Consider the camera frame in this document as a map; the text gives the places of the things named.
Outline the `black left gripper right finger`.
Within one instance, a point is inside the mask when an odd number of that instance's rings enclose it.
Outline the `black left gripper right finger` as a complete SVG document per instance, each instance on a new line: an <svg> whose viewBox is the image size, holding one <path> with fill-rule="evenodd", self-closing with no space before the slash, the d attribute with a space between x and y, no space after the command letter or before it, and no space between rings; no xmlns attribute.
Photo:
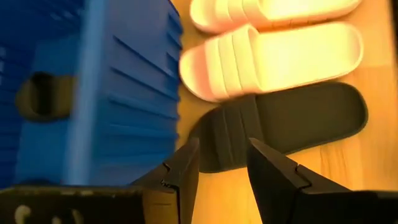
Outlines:
<svg viewBox="0 0 398 224"><path fill-rule="evenodd" d="M247 168L263 224L398 224L398 191L350 190L255 138Z"/></svg>

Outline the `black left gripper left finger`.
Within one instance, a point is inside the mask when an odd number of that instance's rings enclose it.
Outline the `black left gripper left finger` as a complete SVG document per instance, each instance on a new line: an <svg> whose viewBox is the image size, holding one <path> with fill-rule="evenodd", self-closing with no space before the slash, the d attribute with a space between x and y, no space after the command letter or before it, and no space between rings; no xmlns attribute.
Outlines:
<svg viewBox="0 0 398 224"><path fill-rule="evenodd" d="M161 165L132 183L141 189L141 217L134 224L192 224L198 187L200 142L193 138Z"/></svg>

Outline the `pink rubber slide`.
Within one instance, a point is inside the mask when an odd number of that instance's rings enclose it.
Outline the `pink rubber slide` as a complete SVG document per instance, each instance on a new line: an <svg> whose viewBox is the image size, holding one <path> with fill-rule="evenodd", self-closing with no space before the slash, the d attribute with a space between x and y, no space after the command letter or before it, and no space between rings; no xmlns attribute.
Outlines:
<svg viewBox="0 0 398 224"><path fill-rule="evenodd" d="M274 32L246 24L187 50L179 72L196 97L219 102L339 78L356 69L363 54L360 31L347 23Z"/></svg>
<svg viewBox="0 0 398 224"><path fill-rule="evenodd" d="M197 29L220 34L245 24L274 28L328 21L349 14L362 0L192 0Z"/></svg>

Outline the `blue plastic bin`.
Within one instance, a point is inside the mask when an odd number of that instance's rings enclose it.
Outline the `blue plastic bin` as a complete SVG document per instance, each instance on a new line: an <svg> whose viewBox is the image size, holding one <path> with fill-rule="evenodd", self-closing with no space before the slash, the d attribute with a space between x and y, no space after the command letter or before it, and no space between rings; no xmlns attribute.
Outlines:
<svg viewBox="0 0 398 224"><path fill-rule="evenodd" d="M182 32L171 0L0 0L0 189L126 185L169 157ZM75 77L69 117L19 114L37 71Z"/></svg>

